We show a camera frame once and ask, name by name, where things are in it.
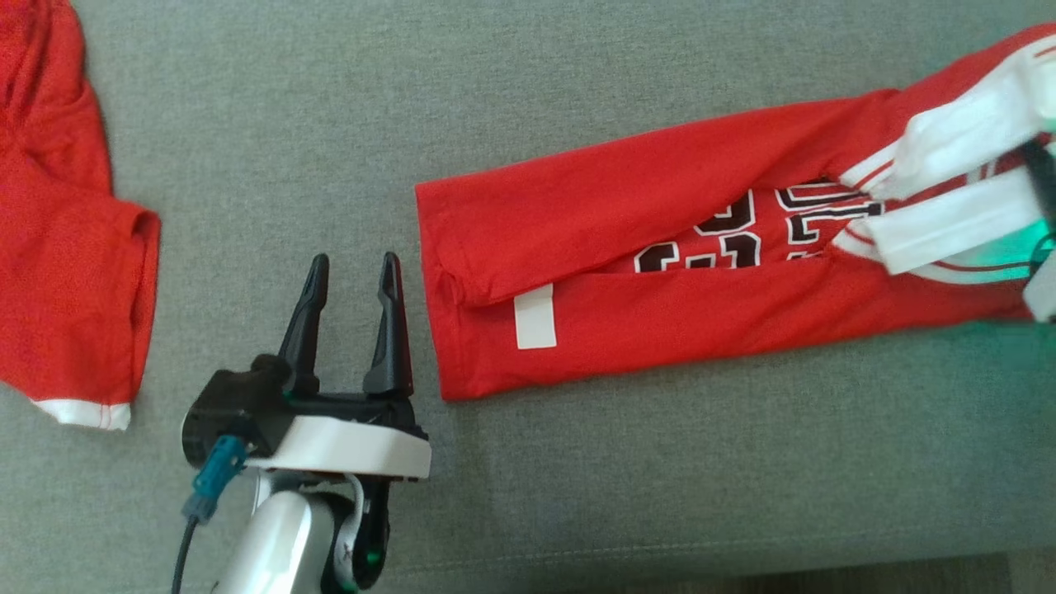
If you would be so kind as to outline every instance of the white label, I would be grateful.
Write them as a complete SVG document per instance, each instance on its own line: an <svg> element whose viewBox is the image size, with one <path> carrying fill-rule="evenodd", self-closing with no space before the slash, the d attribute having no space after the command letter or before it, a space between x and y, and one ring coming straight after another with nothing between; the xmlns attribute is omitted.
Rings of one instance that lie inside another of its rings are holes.
<svg viewBox="0 0 1056 594"><path fill-rule="evenodd" d="M517 349L552 349L558 346L553 328L553 284L540 286L513 298Z"/></svg>

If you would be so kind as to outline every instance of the gray fabric surface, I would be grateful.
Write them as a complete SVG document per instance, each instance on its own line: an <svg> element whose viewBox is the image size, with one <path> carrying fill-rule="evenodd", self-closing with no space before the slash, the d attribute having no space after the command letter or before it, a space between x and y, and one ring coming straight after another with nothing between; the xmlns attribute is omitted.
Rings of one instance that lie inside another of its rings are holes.
<svg viewBox="0 0 1056 594"><path fill-rule="evenodd" d="M366 369L404 260L433 478L397 485L377 591L529 592L1056 543L1056 334L969 324L490 402L437 396L413 186L658 127L903 86L1051 0L76 3L120 196L164 220L127 433L0 398L5 592L167 592L219 367L274 351L332 258L319 368ZM200 531L208 592L251 485Z"/></svg>

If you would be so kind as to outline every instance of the white tag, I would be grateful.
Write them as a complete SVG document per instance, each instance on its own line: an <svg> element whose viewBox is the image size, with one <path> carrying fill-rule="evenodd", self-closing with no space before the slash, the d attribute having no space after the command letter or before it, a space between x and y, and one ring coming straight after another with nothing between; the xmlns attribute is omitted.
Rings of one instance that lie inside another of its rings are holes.
<svg viewBox="0 0 1056 594"><path fill-rule="evenodd" d="M1056 258L1049 256L1026 283L1023 300L1038 321L1049 321L1056 316Z"/></svg>
<svg viewBox="0 0 1056 594"><path fill-rule="evenodd" d="M552 349L558 346L553 326L553 284L540 286L513 298L517 349Z"/></svg>

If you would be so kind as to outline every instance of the red jersey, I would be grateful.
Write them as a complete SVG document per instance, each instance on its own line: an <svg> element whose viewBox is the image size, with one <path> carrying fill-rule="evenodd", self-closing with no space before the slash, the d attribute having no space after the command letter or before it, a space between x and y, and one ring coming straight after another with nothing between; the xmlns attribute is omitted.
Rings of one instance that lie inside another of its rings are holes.
<svg viewBox="0 0 1056 594"><path fill-rule="evenodd" d="M154 319L157 216L111 193L65 0L0 2L0 380L62 423L124 429Z"/></svg>
<svg viewBox="0 0 1056 594"><path fill-rule="evenodd" d="M921 146L905 142L914 116L1054 49L1056 25L1042 25L903 91L419 185L441 395L1025 317L1022 250L969 250L892 276L883 248L897 234L882 222L976 182L1019 187L1014 159L946 175L942 163L921 172L898 154ZM918 188L928 174L941 183Z"/></svg>

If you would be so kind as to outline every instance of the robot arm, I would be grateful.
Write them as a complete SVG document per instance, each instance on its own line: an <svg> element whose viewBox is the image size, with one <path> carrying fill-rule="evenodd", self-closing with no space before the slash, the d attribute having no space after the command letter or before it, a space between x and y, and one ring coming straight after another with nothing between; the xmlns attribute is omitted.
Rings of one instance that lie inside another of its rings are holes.
<svg viewBox="0 0 1056 594"><path fill-rule="evenodd" d="M253 516L219 594L331 594L374 584L389 542L389 489L428 478L432 449L417 425L399 259L385 254L381 323L362 393L320 393L315 375L329 261L316 256L277 356L213 374L183 427L201 468L222 438L245 444L257 474ZM350 483L352 499L303 489Z"/></svg>

